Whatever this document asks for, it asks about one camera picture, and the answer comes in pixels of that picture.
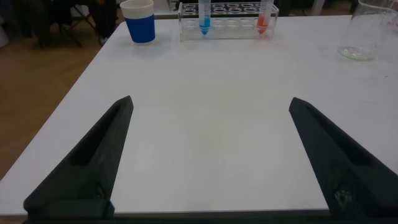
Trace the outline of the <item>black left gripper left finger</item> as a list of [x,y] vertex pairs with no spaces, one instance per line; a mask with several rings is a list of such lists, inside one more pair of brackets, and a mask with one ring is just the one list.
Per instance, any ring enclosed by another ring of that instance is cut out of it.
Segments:
[[102,219],[111,203],[134,106],[119,99],[24,200],[31,220]]

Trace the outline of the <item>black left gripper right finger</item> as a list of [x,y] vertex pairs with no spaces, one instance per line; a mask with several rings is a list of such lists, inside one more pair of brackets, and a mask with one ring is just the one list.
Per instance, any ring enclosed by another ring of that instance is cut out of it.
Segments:
[[331,215],[397,218],[397,174],[316,107],[292,98],[289,112]]

